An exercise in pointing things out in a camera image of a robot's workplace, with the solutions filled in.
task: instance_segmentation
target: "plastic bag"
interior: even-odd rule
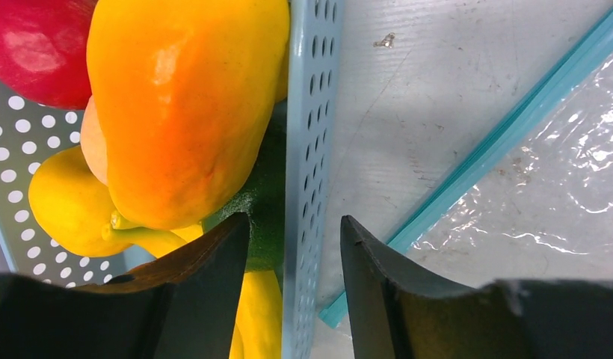
[[[613,278],[613,53],[407,256],[470,286]]]

